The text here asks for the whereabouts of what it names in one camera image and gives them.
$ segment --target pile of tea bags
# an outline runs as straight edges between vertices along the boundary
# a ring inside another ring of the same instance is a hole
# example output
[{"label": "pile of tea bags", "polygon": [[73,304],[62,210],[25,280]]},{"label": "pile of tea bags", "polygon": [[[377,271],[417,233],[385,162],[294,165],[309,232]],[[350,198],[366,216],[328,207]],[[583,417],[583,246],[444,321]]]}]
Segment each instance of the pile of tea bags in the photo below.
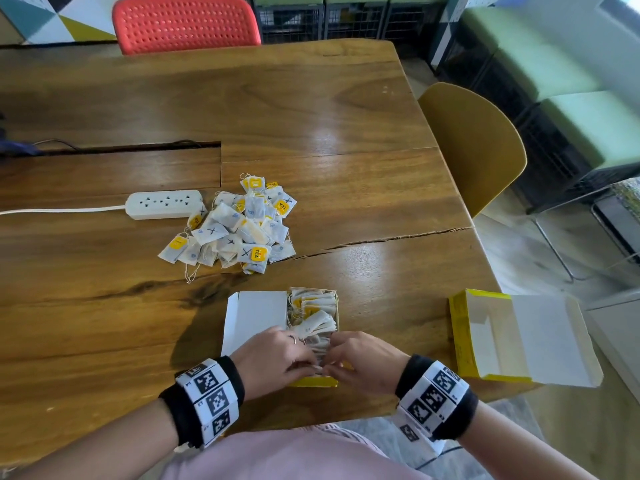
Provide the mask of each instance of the pile of tea bags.
[{"label": "pile of tea bags", "polygon": [[[264,177],[249,174],[240,178],[244,195],[217,193],[211,211],[203,206],[192,214],[184,232],[158,254],[165,261],[185,263],[188,283],[201,264],[213,266],[217,259],[223,268],[240,263],[246,274],[253,274],[296,254],[283,220],[297,201],[277,182],[267,184]],[[188,266],[196,265],[189,272]]]},{"label": "pile of tea bags", "polygon": [[313,350],[318,363],[329,348],[331,333],[337,330],[337,316],[335,291],[291,288],[287,325]]}]

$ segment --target power strip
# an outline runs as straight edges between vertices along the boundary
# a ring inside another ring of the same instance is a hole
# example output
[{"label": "power strip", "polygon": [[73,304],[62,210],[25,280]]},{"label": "power strip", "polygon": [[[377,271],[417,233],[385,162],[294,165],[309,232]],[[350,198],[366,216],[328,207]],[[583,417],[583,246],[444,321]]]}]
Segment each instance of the power strip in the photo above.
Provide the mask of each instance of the power strip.
[{"label": "power strip", "polygon": [[189,217],[201,208],[202,195],[197,190],[136,192],[124,205],[127,215],[137,221]]}]

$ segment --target open cardboard box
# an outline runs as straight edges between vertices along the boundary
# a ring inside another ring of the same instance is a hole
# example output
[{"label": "open cardboard box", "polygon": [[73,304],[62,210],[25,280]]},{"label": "open cardboard box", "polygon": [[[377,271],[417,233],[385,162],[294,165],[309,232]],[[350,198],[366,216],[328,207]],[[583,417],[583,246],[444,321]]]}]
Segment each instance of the open cardboard box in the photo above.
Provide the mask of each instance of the open cardboard box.
[{"label": "open cardboard box", "polygon": [[[227,300],[222,355],[231,355],[256,333],[272,326],[286,329],[290,293],[290,291],[240,291],[233,293]],[[335,323],[337,329],[340,330],[338,311],[335,313]],[[292,387],[335,387],[337,385],[337,380],[326,376],[306,377],[291,384]]]},{"label": "open cardboard box", "polygon": [[576,300],[466,289],[449,298],[460,376],[597,387],[603,373]]}]

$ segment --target mustard chair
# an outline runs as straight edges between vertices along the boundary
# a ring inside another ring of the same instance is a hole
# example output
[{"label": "mustard chair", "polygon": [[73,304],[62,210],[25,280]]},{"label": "mustard chair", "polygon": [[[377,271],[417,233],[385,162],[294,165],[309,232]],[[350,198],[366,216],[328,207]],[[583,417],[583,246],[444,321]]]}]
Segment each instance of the mustard chair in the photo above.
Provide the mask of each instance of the mustard chair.
[{"label": "mustard chair", "polygon": [[469,214],[475,217],[526,167],[518,131],[484,97],[446,82],[427,88],[418,104]]}]

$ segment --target pink shirt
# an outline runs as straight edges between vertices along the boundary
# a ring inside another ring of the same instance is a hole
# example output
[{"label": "pink shirt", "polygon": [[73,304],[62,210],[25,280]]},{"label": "pink shirt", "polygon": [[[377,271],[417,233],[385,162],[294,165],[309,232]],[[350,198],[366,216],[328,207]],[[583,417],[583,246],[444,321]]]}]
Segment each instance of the pink shirt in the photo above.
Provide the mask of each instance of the pink shirt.
[{"label": "pink shirt", "polygon": [[315,428],[238,433],[196,456],[172,461],[161,480],[430,478],[389,460],[368,440],[340,431],[350,437]]}]

